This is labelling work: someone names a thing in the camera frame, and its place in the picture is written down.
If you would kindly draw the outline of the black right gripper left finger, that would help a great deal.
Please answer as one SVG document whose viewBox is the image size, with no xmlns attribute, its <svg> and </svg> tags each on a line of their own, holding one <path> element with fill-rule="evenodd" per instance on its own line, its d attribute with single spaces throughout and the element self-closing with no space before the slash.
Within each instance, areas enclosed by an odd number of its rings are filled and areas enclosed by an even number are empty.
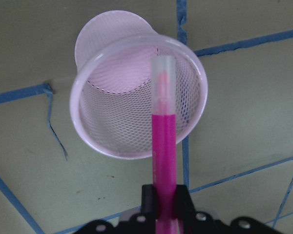
<svg viewBox="0 0 293 234">
<path fill-rule="evenodd" d="M 159 215 L 159 200 L 157 189 L 152 184 L 142 186 L 141 213 L 152 219 Z"/>
</svg>

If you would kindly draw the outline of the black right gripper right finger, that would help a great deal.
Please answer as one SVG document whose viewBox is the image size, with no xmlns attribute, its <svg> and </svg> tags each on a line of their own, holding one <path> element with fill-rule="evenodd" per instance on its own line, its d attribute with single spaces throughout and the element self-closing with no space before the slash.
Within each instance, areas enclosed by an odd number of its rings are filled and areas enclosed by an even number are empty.
<svg viewBox="0 0 293 234">
<path fill-rule="evenodd" d="M 186 185 L 176 186 L 174 214 L 178 219 L 193 219 L 196 215 L 196 209 Z"/>
</svg>

